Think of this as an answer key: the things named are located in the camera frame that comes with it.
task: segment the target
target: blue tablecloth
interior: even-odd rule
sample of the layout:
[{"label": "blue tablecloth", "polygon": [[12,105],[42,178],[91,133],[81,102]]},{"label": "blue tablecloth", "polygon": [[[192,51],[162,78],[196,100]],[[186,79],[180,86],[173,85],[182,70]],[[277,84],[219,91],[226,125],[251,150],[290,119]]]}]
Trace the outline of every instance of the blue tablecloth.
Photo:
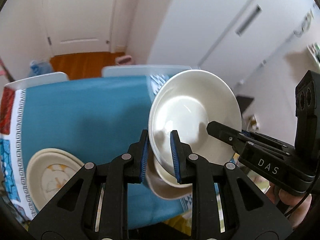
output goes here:
[{"label": "blue tablecloth", "polygon": [[[127,152],[148,128],[153,99],[149,79],[94,78],[26,89],[21,130],[24,170],[32,155],[44,148],[59,148],[97,165]],[[128,185],[129,228],[164,221],[186,209],[182,200],[160,199],[144,184]]]}]

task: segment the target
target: pink object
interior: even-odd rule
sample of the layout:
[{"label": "pink object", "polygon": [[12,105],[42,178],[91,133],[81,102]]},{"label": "pink object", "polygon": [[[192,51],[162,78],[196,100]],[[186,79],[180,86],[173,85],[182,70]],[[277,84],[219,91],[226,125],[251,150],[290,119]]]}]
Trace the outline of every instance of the pink object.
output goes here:
[{"label": "pink object", "polygon": [[130,55],[124,55],[121,57],[116,57],[116,65],[134,65],[134,60]]}]

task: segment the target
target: black cable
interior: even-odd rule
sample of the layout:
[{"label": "black cable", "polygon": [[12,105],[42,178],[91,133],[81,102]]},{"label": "black cable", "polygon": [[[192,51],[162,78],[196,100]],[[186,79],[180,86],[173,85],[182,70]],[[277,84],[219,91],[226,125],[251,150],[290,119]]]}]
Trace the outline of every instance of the black cable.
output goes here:
[{"label": "black cable", "polygon": [[315,175],[315,179],[312,181],[310,187],[308,188],[308,190],[306,191],[306,194],[303,196],[303,198],[299,201],[298,204],[296,204],[291,210],[289,210],[286,214],[284,214],[285,217],[291,215],[293,212],[295,212],[297,210],[297,208],[306,200],[306,198],[309,196],[309,194],[311,193],[311,191],[313,190],[313,188],[316,185],[317,180],[320,177],[320,158],[318,159],[318,164],[317,164],[317,169],[316,169],[316,175]]}]

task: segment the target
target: baseboard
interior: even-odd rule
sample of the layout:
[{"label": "baseboard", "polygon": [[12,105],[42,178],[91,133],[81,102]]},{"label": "baseboard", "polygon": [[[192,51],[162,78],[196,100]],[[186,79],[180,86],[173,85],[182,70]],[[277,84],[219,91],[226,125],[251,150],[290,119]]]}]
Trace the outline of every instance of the baseboard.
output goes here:
[{"label": "baseboard", "polygon": [[127,46],[116,46],[115,52],[125,52],[127,50]]}]

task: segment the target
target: wooden floor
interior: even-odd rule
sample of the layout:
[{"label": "wooden floor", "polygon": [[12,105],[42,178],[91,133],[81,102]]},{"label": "wooden floor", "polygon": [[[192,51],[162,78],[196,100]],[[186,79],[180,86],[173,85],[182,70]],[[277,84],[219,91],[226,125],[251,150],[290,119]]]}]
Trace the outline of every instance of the wooden floor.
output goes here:
[{"label": "wooden floor", "polygon": [[69,79],[101,77],[101,69],[114,66],[115,58],[123,56],[123,52],[92,52],[55,56],[50,63],[55,71],[61,71]]}]

